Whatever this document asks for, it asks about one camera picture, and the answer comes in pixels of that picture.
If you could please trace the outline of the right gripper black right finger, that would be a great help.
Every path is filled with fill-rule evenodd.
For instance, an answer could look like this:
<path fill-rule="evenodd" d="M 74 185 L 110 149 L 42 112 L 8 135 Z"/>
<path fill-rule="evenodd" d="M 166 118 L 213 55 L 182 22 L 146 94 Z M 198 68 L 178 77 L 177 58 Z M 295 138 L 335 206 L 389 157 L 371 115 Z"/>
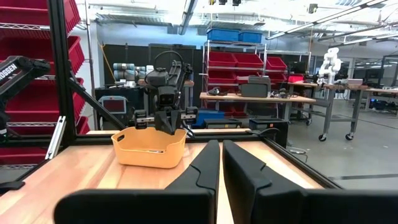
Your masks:
<path fill-rule="evenodd" d="M 223 171 L 235 224 L 398 224 L 398 191 L 305 189 L 230 140 Z"/>

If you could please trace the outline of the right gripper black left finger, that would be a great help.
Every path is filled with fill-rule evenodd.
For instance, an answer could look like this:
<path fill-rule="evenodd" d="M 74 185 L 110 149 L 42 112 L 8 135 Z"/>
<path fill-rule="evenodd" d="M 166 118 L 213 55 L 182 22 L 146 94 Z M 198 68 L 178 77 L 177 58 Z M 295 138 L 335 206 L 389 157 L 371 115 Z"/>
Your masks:
<path fill-rule="evenodd" d="M 55 224 L 215 224 L 220 145 L 211 140 L 165 189 L 87 189 L 60 199 Z"/>

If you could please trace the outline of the flat black box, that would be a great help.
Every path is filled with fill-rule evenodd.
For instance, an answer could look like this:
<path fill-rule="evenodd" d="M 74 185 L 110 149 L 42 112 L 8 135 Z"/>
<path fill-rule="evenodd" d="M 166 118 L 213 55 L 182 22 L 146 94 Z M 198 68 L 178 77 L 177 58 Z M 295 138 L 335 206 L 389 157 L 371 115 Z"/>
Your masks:
<path fill-rule="evenodd" d="M 236 129 L 242 127 L 242 122 L 237 119 L 205 119 L 207 129 Z"/>

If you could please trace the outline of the yellow plastic bin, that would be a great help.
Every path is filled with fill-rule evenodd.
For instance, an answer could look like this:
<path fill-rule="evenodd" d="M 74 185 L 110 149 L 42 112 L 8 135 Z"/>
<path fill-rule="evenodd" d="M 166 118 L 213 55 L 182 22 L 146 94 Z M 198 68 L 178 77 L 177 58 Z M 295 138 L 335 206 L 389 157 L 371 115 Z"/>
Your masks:
<path fill-rule="evenodd" d="M 111 139 L 120 164 L 171 169 L 182 159 L 186 136 L 187 132 L 184 129 L 177 129 L 174 135 L 169 135 L 155 128 L 132 127 L 112 135 Z"/>

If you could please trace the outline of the grey device red screen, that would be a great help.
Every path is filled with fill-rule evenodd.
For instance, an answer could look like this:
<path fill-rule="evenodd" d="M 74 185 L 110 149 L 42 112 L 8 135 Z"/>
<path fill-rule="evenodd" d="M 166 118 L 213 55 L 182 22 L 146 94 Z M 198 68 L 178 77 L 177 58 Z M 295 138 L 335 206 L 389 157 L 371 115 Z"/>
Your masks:
<path fill-rule="evenodd" d="M 127 99 L 123 96 L 102 96 L 98 101 L 111 114 L 127 113 Z"/>

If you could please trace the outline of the shelf rack red bins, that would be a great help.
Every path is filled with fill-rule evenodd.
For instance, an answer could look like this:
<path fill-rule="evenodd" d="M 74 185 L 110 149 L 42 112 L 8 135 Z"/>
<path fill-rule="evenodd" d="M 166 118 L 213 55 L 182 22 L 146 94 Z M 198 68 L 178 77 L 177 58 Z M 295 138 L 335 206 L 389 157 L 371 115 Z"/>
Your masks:
<path fill-rule="evenodd" d="M 276 51 L 254 42 L 207 40 L 203 44 L 202 90 L 219 87 L 227 93 L 238 93 L 250 75 L 269 77 L 271 86 L 287 80 L 287 66 Z"/>

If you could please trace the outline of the grey-blue rolls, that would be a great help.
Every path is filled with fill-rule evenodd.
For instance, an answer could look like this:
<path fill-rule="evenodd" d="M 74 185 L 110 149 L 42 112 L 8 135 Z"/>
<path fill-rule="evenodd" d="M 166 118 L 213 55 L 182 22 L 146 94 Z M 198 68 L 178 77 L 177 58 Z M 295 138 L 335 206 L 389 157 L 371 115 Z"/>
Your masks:
<path fill-rule="evenodd" d="M 113 75 L 116 81 L 138 81 L 144 78 L 146 74 L 146 67 L 139 67 L 133 63 L 114 63 Z"/>

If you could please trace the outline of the dark room divider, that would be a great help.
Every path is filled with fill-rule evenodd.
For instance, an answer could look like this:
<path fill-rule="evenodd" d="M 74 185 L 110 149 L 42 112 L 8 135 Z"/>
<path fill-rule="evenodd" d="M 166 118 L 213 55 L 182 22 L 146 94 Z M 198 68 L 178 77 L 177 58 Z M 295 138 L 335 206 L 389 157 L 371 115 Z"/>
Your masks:
<path fill-rule="evenodd" d="M 202 72 L 202 49 L 197 49 L 195 45 L 182 44 L 149 44 L 148 46 L 138 45 L 105 45 L 103 47 L 103 70 L 105 84 L 113 83 L 111 70 L 114 63 L 134 63 L 138 66 L 151 65 L 155 57 L 164 51 L 174 50 L 178 52 L 185 63 L 193 67 L 195 82 L 193 93 L 201 91 L 202 80 L 199 73 Z"/>

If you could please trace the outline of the red plastic storage bin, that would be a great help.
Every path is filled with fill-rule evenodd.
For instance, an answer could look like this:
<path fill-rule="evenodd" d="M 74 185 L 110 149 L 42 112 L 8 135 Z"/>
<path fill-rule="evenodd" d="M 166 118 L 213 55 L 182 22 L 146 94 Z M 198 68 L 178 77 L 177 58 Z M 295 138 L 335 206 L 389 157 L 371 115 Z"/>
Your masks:
<path fill-rule="evenodd" d="M 79 71 L 85 56 L 80 45 L 79 36 L 69 36 L 68 54 L 71 68 L 74 73 Z M 52 43 L 50 39 L 22 39 L 7 37 L 0 40 L 0 62 L 9 56 L 25 56 L 29 58 L 43 59 L 50 63 L 49 75 L 55 75 Z"/>
<path fill-rule="evenodd" d="M 41 147 L 0 147 L 0 165 L 38 164 L 46 152 Z"/>
<path fill-rule="evenodd" d="M 69 32 L 81 19 L 75 0 L 63 0 L 63 5 Z M 49 26 L 47 0 L 0 0 L 0 22 Z"/>
<path fill-rule="evenodd" d="M 21 137 L 22 135 L 50 135 L 55 131 L 59 121 L 64 123 L 66 119 L 60 116 L 57 121 L 10 121 L 7 122 L 6 132 L 0 130 L 0 138 Z M 90 131 L 88 117 L 81 116 L 75 127 L 77 134 L 86 134 Z"/>
<path fill-rule="evenodd" d="M 55 80 L 34 80 L 6 104 L 10 122 L 56 122 L 60 116 Z"/>

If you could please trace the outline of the blue plastic bin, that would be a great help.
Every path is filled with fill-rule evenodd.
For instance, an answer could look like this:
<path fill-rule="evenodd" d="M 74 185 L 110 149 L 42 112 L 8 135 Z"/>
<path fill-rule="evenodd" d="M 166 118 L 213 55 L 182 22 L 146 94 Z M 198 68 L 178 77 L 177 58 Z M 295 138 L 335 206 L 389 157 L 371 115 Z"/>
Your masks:
<path fill-rule="evenodd" d="M 238 40 L 240 42 L 256 43 L 260 44 L 262 42 L 262 34 L 258 32 L 240 32 L 238 35 Z"/>
<path fill-rule="evenodd" d="M 219 40 L 219 41 L 238 41 L 239 31 L 229 29 L 210 29 L 207 31 L 208 40 Z"/>

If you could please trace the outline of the short ceiling light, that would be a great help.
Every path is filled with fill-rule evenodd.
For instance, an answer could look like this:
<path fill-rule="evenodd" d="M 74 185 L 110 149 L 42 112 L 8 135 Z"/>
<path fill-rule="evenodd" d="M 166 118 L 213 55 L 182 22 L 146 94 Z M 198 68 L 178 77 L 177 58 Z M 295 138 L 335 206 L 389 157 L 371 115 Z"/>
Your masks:
<path fill-rule="evenodd" d="M 198 0 L 186 0 L 184 5 L 184 10 L 182 13 L 182 21 L 178 28 L 178 34 L 184 35 L 189 26 L 190 20 L 193 16 L 194 10 L 197 6 Z"/>

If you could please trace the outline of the workbench with casters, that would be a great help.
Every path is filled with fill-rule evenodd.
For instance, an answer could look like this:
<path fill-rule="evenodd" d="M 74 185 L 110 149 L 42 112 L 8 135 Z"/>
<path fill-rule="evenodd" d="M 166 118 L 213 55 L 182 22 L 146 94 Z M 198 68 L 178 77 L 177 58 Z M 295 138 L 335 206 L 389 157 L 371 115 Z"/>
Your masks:
<path fill-rule="evenodd" d="M 354 139 L 354 134 L 356 132 L 356 128 L 358 125 L 358 120 L 359 120 L 359 111 L 361 107 L 361 100 L 363 97 L 363 92 L 368 89 L 368 86 L 366 85 L 354 85 L 354 84 L 315 84 L 315 83 L 304 83 L 304 82 L 296 82 L 296 83 L 288 83 L 288 94 L 293 97 L 294 95 L 294 88 L 296 86 L 300 86 L 301 88 L 310 88 L 311 89 L 311 94 L 310 94 L 310 100 L 312 101 L 301 101 L 303 104 L 309 104 L 310 107 L 309 109 L 303 109 L 303 108 L 295 108 L 293 107 L 292 103 L 287 103 L 285 105 L 285 110 L 284 110 L 284 119 L 289 121 L 290 120 L 290 115 L 292 113 L 292 110 L 297 110 L 301 111 L 304 113 L 308 114 L 308 119 L 307 123 L 311 124 L 312 123 L 312 115 L 315 116 L 320 116 L 324 118 L 324 124 L 323 124 L 323 132 L 321 135 L 319 135 L 318 140 L 323 142 L 327 139 L 330 124 L 331 123 L 337 123 L 337 122 L 346 122 L 350 123 L 351 129 L 348 134 L 345 135 L 346 140 L 351 141 Z M 315 98 L 315 91 L 321 89 L 326 91 L 326 96 L 324 99 L 318 99 Z M 351 91 L 356 91 L 357 94 L 355 96 L 354 100 L 354 108 L 353 112 L 350 118 L 340 118 L 340 117 L 334 117 L 332 115 L 333 112 L 333 104 L 335 100 L 335 93 L 336 90 L 348 90 L 349 92 Z"/>

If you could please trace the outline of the angled long ceiling light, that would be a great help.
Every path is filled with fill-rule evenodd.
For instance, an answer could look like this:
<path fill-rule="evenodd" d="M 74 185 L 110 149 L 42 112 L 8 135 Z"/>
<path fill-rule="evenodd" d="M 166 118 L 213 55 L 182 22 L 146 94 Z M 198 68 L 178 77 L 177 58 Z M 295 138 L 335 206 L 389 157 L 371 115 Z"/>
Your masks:
<path fill-rule="evenodd" d="M 328 22 L 328 21 L 332 21 L 332 20 L 337 19 L 339 17 L 346 16 L 346 15 L 352 14 L 354 12 L 358 12 L 360 10 L 363 10 L 363 9 L 366 9 L 366 8 L 381 4 L 381 3 L 386 2 L 386 1 L 388 1 L 388 0 L 370 0 L 368 2 L 360 4 L 358 6 L 351 7 L 349 9 L 345 9 L 345 10 L 343 10 L 341 12 L 336 13 L 336 14 L 332 14 L 332 15 L 323 17 L 321 19 L 306 23 L 304 25 L 297 26 L 297 27 L 295 27 L 293 29 L 289 29 L 289 30 L 285 30 L 285 31 L 282 31 L 282 32 L 278 32 L 278 33 L 276 33 L 274 35 L 271 35 L 271 36 L 267 37 L 266 40 L 272 40 L 272 39 L 281 37 L 281 36 L 286 35 L 286 34 L 291 34 L 293 32 L 297 32 L 297 31 L 302 30 L 302 29 L 310 28 L 310 27 L 313 27 L 315 25 L 319 25 L 319 24 L 322 24 L 322 23 L 325 23 L 325 22 Z"/>

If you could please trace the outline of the chrome rack post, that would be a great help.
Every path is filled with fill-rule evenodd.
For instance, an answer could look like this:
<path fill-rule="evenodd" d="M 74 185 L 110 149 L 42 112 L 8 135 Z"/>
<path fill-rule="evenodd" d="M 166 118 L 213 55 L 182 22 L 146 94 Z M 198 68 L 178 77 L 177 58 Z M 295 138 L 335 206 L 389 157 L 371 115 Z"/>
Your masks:
<path fill-rule="evenodd" d="M 95 99 L 95 79 L 94 79 L 94 70 L 93 70 L 93 55 L 92 55 L 92 48 L 91 48 L 91 31 L 90 31 L 90 19 L 88 17 L 88 0 L 84 0 L 85 4 L 85 23 L 86 23 L 86 34 L 87 34 L 87 42 L 88 42 L 88 61 L 90 65 L 90 79 L 91 79 L 91 95 Z M 98 129 L 97 125 L 97 114 L 94 106 L 92 106 L 93 111 L 93 122 L 94 122 L 94 130 Z"/>

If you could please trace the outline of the black aluminium table frame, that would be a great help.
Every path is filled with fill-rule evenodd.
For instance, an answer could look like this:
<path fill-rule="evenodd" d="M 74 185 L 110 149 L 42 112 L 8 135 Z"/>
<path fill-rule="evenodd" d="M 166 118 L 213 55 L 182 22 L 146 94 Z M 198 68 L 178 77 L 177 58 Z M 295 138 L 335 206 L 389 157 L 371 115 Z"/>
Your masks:
<path fill-rule="evenodd" d="M 60 114 L 66 116 L 65 127 L 66 133 L 59 137 L 61 140 L 61 148 L 65 150 L 69 146 L 99 146 L 111 145 L 112 140 L 108 134 L 89 134 L 86 136 L 78 136 L 75 131 L 73 105 L 72 105 L 72 91 L 76 90 L 82 94 L 82 97 L 89 103 L 94 102 L 94 99 L 81 90 L 77 84 L 74 84 L 70 79 L 72 70 L 70 69 L 69 57 L 67 53 L 67 33 L 66 25 L 64 23 L 65 9 L 63 0 L 46 0 L 49 7 L 50 33 L 53 50 L 53 57 L 55 59 L 55 76 L 58 88 L 58 96 L 60 103 Z M 330 180 L 319 171 L 295 159 L 292 155 L 288 155 L 282 151 L 282 147 L 272 140 L 266 140 L 264 137 L 258 137 L 249 134 L 233 134 L 225 132 L 222 135 L 211 135 L 210 133 L 201 133 L 195 137 L 187 138 L 188 143 L 203 143 L 210 140 L 218 142 L 224 140 L 233 141 L 262 141 L 264 144 L 270 144 L 271 149 L 279 153 L 283 158 L 287 159 L 296 168 L 301 170 L 310 179 L 321 185 L 326 189 L 341 189 L 342 186 Z"/>

